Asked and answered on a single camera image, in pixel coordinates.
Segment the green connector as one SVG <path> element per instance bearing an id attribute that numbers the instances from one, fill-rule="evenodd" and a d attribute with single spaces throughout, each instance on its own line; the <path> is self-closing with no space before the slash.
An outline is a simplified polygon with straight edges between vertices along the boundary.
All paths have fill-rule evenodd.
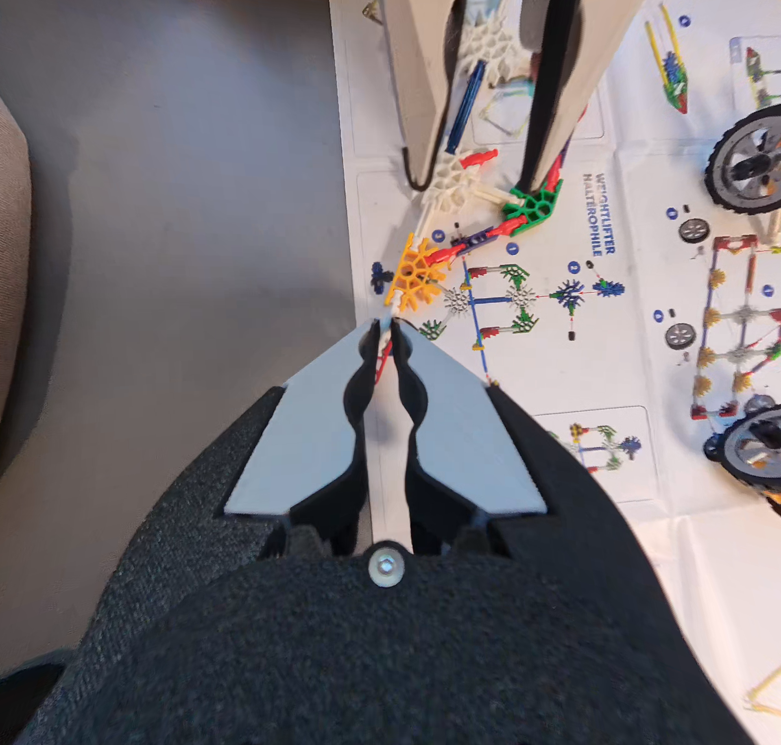
<path id="1" fill-rule="evenodd" d="M 540 225 L 552 216 L 558 201 L 563 179 L 554 186 L 546 184 L 534 194 L 524 194 L 513 187 L 509 193 L 513 200 L 502 208 L 503 223 L 510 226 L 509 234 L 515 236 Z"/>

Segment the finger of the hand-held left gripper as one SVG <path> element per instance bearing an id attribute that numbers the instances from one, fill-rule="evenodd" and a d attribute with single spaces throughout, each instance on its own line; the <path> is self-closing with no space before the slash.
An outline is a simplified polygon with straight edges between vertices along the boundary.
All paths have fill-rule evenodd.
<path id="1" fill-rule="evenodd" d="M 534 93 L 517 187 L 538 192 L 643 0 L 522 0 L 519 39 Z"/>
<path id="2" fill-rule="evenodd" d="M 430 186 L 450 108 L 466 0 L 379 0 L 411 188 Z"/>

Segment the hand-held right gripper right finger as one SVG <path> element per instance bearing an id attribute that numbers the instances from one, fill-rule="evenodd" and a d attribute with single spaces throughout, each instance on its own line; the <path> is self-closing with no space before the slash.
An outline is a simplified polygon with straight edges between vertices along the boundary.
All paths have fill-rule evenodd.
<path id="1" fill-rule="evenodd" d="M 405 496 L 413 521 L 489 521 L 548 512 L 489 397 L 460 362 L 403 322 L 390 326 L 412 420 Z"/>

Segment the toy wheel pair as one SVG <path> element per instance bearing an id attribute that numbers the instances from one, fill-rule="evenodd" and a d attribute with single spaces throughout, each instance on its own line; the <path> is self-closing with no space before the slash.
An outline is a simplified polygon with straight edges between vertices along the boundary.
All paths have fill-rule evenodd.
<path id="1" fill-rule="evenodd" d="M 737 121 L 714 147 L 705 169 L 712 202 L 738 214 L 780 208 L 780 105 Z"/>
<path id="2" fill-rule="evenodd" d="M 769 396 L 750 399 L 744 417 L 703 445 L 705 457 L 731 477 L 780 507 L 780 405 Z"/>

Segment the purple connector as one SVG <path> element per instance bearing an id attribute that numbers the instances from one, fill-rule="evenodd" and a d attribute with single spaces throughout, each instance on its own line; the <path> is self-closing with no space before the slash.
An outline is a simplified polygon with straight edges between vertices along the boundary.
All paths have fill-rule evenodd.
<path id="1" fill-rule="evenodd" d="M 488 227 L 482 231 L 472 233 L 470 235 L 461 235 L 458 238 L 453 238 L 451 246 L 455 250 L 456 255 L 467 254 L 482 247 L 485 244 L 491 243 L 499 238 L 500 233 L 496 231 L 494 227 Z"/>

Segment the white printed instruction sheet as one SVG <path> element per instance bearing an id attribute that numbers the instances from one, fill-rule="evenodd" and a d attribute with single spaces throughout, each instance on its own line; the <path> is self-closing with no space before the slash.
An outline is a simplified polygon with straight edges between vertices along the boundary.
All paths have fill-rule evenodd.
<path id="1" fill-rule="evenodd" d="M 779 239 L 702 181 L 757 107 L 747 56 L 779 103 L 779 0 L 644 0 L 553 214 L 457 256 L 404 317 L 600 483 L 719 691 L 779 743 L 779 514 L 702 451 L 751 400 L 779 403 Z"/>

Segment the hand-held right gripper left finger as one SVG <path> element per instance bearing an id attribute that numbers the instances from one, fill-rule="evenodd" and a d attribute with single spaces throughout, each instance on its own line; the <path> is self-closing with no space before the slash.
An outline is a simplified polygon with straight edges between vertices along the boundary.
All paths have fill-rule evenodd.
<path id="1" fill-rule="evenodd" d="M 366 498 L 363 417 L 373 397 L 381 325 L 370 320 L 282 387 L 224 505 L 232 516 L 352 518 Z"/>

